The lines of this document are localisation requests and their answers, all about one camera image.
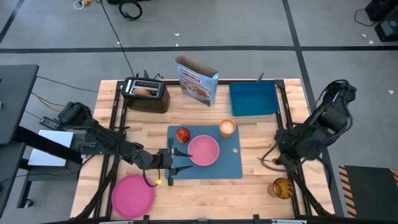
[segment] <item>cardboard box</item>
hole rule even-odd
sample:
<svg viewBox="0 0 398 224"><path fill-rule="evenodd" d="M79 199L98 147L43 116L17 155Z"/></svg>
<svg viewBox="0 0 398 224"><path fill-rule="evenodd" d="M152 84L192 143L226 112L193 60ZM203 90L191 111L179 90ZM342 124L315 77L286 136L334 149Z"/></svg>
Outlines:
<svg viewBox="0 0 398 224"><path fill-rule="evenodd" d="M216 100L218 71L185 56L175 58L183 93L210 106Z"/></svg>

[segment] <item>wooden table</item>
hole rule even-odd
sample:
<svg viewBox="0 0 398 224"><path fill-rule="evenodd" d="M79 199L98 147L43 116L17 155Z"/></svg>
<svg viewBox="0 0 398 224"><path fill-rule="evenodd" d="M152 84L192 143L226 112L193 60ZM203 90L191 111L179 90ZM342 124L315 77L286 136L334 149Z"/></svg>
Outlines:
<svg viewBox="0 0 398 224"><path fill-rule="evenodd" d="M285 79L285 89L294 122L303 122L308 116L307 104L299 79ZM167 127L170 125L209 124L218 125L222 119L231 118L239 126L242 179L213 180L175 180L169 187L161 172L163 184L155 189L155 202L148 215L151 220L190 220L190 219L252 219L253 214L260 218L293 218L291 200L271 197L267 186L286 173L275 172L263 167L258 157L274 145L274 135L278 128L275 115L233 117L229 103L228 85L219 85L216 101L208 107L199 101L184 95L179 86L169 85L171 95L169 110L165 114L143 113L128 109L125 126L127 140L143 144L145 150L156 153L165 147ZM104 127L109 126L112 105L116 89L116 80L103 80L99 88L94 117ZM280 91L277 90L282 117L285 114ZM118 114L120 119L121 97ZM81 170L71 217L78 215L90 201L98 188L103 156L96 156ZM333 213L330 193L321 163L308 161L303 165L308 188L324 206ZM135 165L122 161L118 170L118 181L129 174L141 174ZM147 175L157 178L157 170L148 170ZM297 191L300 213L305 214L301 192ZM105 192L101 215L105 215L108 192ZM113 220L123 219L115 211Z"/></svg>

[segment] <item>concrete floor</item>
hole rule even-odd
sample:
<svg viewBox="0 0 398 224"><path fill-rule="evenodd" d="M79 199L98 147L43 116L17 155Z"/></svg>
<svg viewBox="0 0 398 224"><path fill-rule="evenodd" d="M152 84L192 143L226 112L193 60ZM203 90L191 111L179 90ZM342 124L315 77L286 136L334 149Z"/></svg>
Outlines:
<svg viewBox="0 0 398 224"><path fill-rule="evenodd" d="M122 53L110 52L119 45L101 5L92 2L84 10L77 11L72 6L75 1L0 1L0 30L5 34L0 34L0 64L36 63L40 66L40 76L92 90L98 89L100 80L130 76ZM339 78L349 80L358 89L357 99L350 106L354 126L329 148L333 170L342 164L398 170L398 164L394 163L398 158L395 128L398 122L394 114L398 107L398 51L377 51L375 47L398 45L398 42L382 43L373 27L363 27L353 21L354 11L364 8L368 2L151 0L140 3L144 13L136 22L125 21L117 7L106 2L104 5L124 47L152 47L149 52L131 49L127 53L135 72L146 69L150 74L159 72L165 78L176 78L174 58L186 55L217 68L220 78L257 78L261 72L264 72L264 78L301 78L305 81L309 100L314 97L312 92L317 97L329 82ZM15 10L17 5L21 6L19 10ZM289 12L289 8L297 32L293 39L290 33L293 23L289 22L285 11ZM11 22L9 18L13 11L16 16ZM358 14L358 20L370 23L364 12ZM176 44L207 47L199 51L178 51ZM217 47L226 45L246 48L223 50ZM301 51L299 45L371 48L357 49L365 50L360 52L324 51L321 48ZM268 50L250 46L281 48ZM94 53L82 53L78 48L91 48ZM11 52L18 49L36 51L7 54L6 49ZM46 49L55 50L54 53L44 53ZM94 93L48 84L45 80L37 80L34 91L60 104L80 101L90 108L95 105ZM28 102L27 111L40 117L57 115L33 97ZM22 125L33 131L41 128L38 119L27 113L22 118ZM54 222L69 217L76 181L34 182L29 198L35 205L16 209L22 179L17 179L14 184L1 224ZM339 202L343 199L342 192L334 189L332 196L337 214L347 215Z"/></svg>

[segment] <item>blue placemat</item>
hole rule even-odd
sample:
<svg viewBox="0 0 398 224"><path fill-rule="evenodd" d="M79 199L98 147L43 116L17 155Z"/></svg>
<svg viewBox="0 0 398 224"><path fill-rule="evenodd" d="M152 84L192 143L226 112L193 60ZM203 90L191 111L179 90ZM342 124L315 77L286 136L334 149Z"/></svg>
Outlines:
<svg viewBox="0 0 398 224"><path fill-rule="evenodd" d="M174 147L179 151L188 153L189 142L179 143L175 137L178 128L185 127L191 134L190 140L194 137L205 134L213 137L219 147L220 154L217 160L208 166L198 166L189 157L173 157L175 167L192 166L189 169L179 172L174 179L240 179L243 176L241 147L239 145L239 129L229 138L223 138L220 134L218 125L214 126L169 126L167 128L167 138L174 138Z"/></svg>
<svg viewBox="0 0 398 224"><path fill-rule="evenodd" d="M269 115L279 110L272 81L229 84L233 116Z"/></svg>

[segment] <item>pink plate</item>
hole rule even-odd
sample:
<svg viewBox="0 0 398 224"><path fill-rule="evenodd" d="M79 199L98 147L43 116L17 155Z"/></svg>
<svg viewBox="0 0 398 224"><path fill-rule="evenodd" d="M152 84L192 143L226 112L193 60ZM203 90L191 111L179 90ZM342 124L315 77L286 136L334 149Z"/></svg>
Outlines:
<svg viewBox="0 0 398 224"><path fill-rule="evenodd" d="M112 204L115 211L124 218L137 218L151 208L154 203L155 190L149 187L144 177L133 174L116 184L112 192Z"/></svg>
<svg viewBox="0 0 398 224"><path fill-rule="evenodd" d="M207 135L193 138L188 145L188 154L192 156L192 162L199 166L208 166L214 163L219 153L220 148L217 141Z"/></svg>

